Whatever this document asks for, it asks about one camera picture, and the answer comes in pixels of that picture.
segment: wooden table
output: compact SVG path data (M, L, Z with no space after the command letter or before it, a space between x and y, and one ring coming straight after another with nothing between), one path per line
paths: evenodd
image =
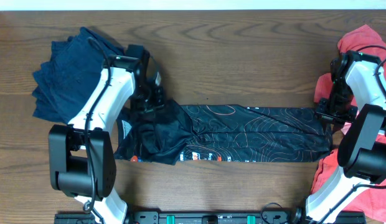
M386 41L386 11L0 12L0 223L51 223L82 205L49 183L47 135L31 116L32 72L50 42L99 30L143 44L180 104L312 107L337 41L363 24ZM112 138L116 146L116 133ZM117 161L115 188L130 205L163 211L293 207L308 196L316 163Z

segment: crumpled red towel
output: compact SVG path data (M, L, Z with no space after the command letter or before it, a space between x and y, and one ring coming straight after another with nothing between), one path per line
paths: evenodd
M340 52L347 52L348 50L355 50L367 45L383 45L386 46L381 37L372 30L368 25L364 25L346 35L338 42L338 49ZM369 48L362 51L366 54L377 55L383 60L386 57L386 51L378 48ZM386 63L384 64L384 76L386 79ZM318 103L321 98L329 98L332 88L331 74L327 73L321 76L316 85L314 96L315 103ZM352 101L352 105L356 106L356 101ZM344 129L347 131L350 125L346 125ZM378 136L377 141L386 143L384 136ZM319 161L319 168L315 173L311 192L312 194L318 191L321 186L327 181L331 174L338 166L337 149L333 150L330 156ZM364 212L366 216L386 222L386 189L376 190L369 189L356 197L345 211L360 211Z

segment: garment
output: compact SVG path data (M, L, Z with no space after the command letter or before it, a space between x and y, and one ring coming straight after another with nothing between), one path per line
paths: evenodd
M37 98L33 116L68 123L88 101L99 82L103 62L101 52L88 43L89 37L96 39L107 55L123 55L123 49L84 27L66 42L52 42L50 60L33 73L38 84L32 92Z
M309 108L179 106L170 101L151 116L132 115L125 108L117 124L115 157L133 161L312 162L328 155L332 145L330 128L323 131Z
M382 45L386 44L382 41L381 37L372 30L369 26L364 25L346 35L338 42L338 48L340 52L346 52L348 50L359 49L367 45ZM382 60L386 57L386 51L377 48L364 49L364 53L377 55ZM384 76L386 79L386 63L384 64ZM316 85L316 92L314 101L318 102L321 98L328 98L332 87L330 73L321 76ZM346 124L343 128L343 132L346 133L350 128L350 124ZM384 136L377 136L378 142L386 143ZM338 166L337 162L337 149L334 150L330 156L319 161L319 168L316 171L313 185L312 194L318 191L321 186L327 181L331 174ZM366 216L386 222L386 190L369 189L361 193L356 197L344 210L346 211L358 211L364 212Z

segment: dark patterned fabric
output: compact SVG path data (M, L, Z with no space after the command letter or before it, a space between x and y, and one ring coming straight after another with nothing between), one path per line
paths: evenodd
M324 131L310 108L185 105L174 101L149 117L118 120L117 159L176 161L313 162L329 154Z

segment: wooden surface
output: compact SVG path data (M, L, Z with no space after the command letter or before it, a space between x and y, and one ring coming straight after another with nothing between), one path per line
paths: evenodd
M31 116L31 73L50 58L52 40L86 26L124 46L143 44L180 104L304 107L313 106L337 41L363 24L386 41L386 11L0 12L0 223L50 223L58 211L81 211L49 183L53 123ZM293 207L308 196L316 168L118 161L115 188L131 205L163 211Z

